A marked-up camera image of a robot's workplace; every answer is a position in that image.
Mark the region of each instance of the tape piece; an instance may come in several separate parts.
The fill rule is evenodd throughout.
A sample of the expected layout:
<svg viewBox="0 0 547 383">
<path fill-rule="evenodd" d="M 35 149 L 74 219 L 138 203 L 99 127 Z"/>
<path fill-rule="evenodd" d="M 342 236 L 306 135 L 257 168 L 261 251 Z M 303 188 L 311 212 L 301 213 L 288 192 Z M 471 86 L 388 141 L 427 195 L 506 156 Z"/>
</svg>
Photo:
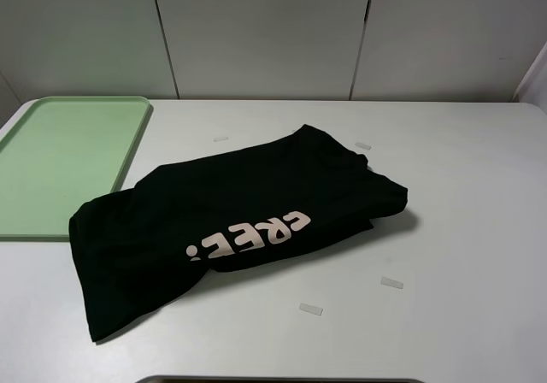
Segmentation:
<svg viewBox="0 0 547 383">
<path fill-rule="evenodd" d="M 364 144 L 363 142 L 356 142 L 356 146 L 363 148 L 364 150 L 370 150 L 372 146 Z"/>
<path fill-rule="evenodd" d="M 399 282 L 398 280 L 386 278 L 385 276 L 382 276 L 382 280 L 379 283 L 386 286 L 396 287 L 397 289 L 403 289 L 402 282 Z"/>
<path fill-rule="evenodd" d="M 299 309 L 304 312 L 311 313 L 312 315 L 321 316 L 321 313 L 323 313 L 323 308 L 318 308 L 317 306 L 310 306 L 309 304 L 305 304 L 305 303 L 300 303 Z"/>
</svg>

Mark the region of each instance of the white tabletop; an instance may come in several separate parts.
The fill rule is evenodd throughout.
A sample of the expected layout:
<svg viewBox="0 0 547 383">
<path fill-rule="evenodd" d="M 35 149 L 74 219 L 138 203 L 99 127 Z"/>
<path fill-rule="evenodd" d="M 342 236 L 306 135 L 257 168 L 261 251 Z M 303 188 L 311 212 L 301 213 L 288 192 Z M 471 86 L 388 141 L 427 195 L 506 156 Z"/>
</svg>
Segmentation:
<svg viewBox="0 0 547 383">
<path fill-rule="evenodd" d="M 265 143 L 308 123 L 407 186 L 409 206 L 319 252 L 209 273 L 181 299 L 101 345 L 87 332 L 69 244 L 2 242 L 4 381 L 547 381 L 547 115 L 538 108 L 151 102 L 125 188 L 160 164 Z M 220 136 L 229 139 L 213 141 Z M 357 148 L 357 141 L 372 149 Z M 404 288 L 381 285 L 382 276 Z M 300 303 L 323 313 L 305 313 Z"/>
</svg>

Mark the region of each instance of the green tray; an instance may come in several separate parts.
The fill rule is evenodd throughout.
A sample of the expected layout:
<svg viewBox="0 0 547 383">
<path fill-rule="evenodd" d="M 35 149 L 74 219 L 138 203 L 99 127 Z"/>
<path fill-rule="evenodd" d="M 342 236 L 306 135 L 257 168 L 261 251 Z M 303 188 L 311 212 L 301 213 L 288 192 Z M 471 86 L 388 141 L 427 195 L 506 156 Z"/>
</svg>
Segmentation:
<svg viewBox="0 0 547 383">
<path fill-rule="evenodd" d="M 87 201 L 121 187 L 151 112 L 142 97 L 47 97 L 0 141 L 0 239 L 65 239 Z"/>
</svg>

